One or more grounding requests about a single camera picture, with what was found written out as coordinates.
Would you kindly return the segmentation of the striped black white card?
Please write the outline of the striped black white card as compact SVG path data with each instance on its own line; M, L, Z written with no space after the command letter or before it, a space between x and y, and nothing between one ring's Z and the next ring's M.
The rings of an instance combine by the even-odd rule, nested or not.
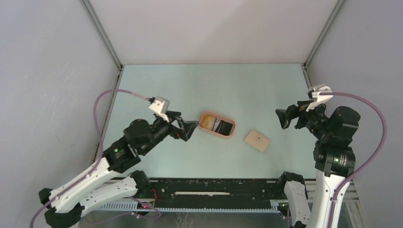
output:
M218 133L222 127L222 120L216 119L214 124L213 124L213 128L212 131Z

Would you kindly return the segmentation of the tan leather card holder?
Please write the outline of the tan leather card holder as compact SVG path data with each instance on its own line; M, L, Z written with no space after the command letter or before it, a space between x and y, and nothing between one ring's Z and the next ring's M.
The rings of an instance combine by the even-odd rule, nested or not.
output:
M244 142L246 142L257 151L263 153L271 144L271 139L252 129L244 139Z

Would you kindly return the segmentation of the pink oval tray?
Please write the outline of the pink oval tray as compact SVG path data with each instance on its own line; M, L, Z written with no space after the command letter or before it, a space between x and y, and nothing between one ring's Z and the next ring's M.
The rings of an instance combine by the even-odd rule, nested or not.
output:
M198 127L201 131L224 139L232 137L236 128L236 124L232 119L209 111L202 112L198 122Z

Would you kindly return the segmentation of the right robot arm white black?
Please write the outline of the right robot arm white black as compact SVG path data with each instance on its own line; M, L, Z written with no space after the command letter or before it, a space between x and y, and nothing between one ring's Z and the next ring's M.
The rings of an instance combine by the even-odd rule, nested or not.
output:
M341 203L349 183L336 189L353 173L355 155L349 146L358 130L361 116L352 108L340 106L330 117L325 115L326 105L308 110L309 101L299 101L287 109L276 109L282 129L297 119L296 129L307 128L317 139L313 150L316 169L316 196L313 206L308 203L305 179L302 175L285 171L276 181L277 194L288 200L291 228L335 228L338 225Z

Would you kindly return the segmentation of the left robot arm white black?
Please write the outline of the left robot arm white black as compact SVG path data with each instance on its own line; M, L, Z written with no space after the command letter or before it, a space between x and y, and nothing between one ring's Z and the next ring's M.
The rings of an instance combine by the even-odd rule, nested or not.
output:
M150 124L136 119L124 129L124 135L104 150L84 172L57 188L44 188L39 193L47 208L46 223L52 228L69 228L89 212L109 202L126 198L148 196L151 184L144 171L134 171L122 180L104 185L141 162L158 143L170 136L188 141L198 121L185 121L180 112L168 111L168 119L156 116Z

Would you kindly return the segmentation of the orange credit card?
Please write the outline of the orange credit card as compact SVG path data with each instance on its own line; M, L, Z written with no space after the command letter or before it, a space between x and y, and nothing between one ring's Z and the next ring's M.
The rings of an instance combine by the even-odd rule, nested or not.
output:
M207 129L209 131L212 131L215 120L216 120L216 117L210 116L210 115L205 115L201 122L201 127L204 129Z

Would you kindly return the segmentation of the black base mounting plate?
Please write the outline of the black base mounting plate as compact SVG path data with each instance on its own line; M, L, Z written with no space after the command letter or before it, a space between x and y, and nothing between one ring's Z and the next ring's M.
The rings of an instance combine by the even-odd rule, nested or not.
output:
M154 199L164 209L273 209L287 201L278 179L151 178L137 199Z

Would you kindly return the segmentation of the right controller board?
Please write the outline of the right controller board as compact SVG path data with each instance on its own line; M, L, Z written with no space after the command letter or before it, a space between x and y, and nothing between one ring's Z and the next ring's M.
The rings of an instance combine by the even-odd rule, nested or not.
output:
M289 216L290 215L289 204L285 202L279 203L278 211L281 216L285 217Z

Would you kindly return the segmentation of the controller board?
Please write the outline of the controller board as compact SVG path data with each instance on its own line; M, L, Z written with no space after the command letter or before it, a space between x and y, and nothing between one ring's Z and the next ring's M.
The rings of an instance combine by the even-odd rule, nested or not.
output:
M154 203L153 202L142 202L137 203L138 210L153 210Z
M289 216L290 215L289 204L285 202L279 203L278 211L281 216L285 217Z

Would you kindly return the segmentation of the left controller board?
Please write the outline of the left controller board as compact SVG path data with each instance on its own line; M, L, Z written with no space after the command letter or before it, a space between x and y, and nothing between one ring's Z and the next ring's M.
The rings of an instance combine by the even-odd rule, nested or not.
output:
M154 203L153 202L142 202L137 203L138 210L153 210Z

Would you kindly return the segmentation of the aluminium frame rail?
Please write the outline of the aluminium frame rail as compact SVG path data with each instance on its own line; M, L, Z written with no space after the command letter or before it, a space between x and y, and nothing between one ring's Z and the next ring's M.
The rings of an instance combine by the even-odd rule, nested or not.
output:
M316 196L316 181L305 180L305 186L307 189L308 202L314 202ZM343 202L359 202L359 197L353 182L350 182L350 185L347 187L347 190L344 193Z

